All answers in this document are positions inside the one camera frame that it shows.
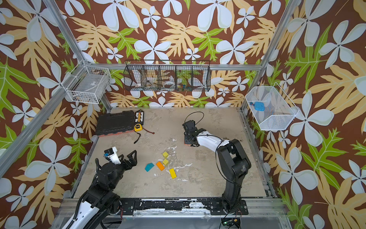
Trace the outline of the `yellow long block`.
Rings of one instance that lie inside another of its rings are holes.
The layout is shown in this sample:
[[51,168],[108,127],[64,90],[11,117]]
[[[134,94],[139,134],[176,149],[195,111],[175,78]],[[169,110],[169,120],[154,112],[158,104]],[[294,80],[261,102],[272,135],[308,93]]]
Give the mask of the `yellow long block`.
[[176,175],[176,172],[174,169],[169,169],[169,173],[170,173],[172,179],[177,178],[177,175]]

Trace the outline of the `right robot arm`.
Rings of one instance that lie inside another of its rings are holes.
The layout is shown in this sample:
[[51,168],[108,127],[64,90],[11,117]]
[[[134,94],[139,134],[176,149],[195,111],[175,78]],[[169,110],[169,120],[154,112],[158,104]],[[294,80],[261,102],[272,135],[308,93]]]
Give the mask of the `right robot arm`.
[[244,148],[237,139],[224,140],[196,127],[193,120],[183,123],[185,144],[191,147],[203,146],[215,153],[215,161],[220,174],[226,180],[222,194],[222,206],[226,213],[232,213],[240,208],[241,188],[245,176],[251,168],[251,162]]

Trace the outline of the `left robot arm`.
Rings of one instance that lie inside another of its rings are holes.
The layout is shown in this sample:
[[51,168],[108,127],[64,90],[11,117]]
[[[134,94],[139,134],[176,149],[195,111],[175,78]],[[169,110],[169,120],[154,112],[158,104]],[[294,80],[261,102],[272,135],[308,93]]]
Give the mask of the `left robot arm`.
[[124,172],[137,165],[137,151],[124,158],[124,155],[117,155],[117,149],[113,147],[105,150],[103,156],[108,162],[101,166],[99,159],[95,159],[96,171],[91,185],[79,198],[65,229],[96,229],[98,226],[105,229],[103,220],[120,212],[120,196],[113,191]]

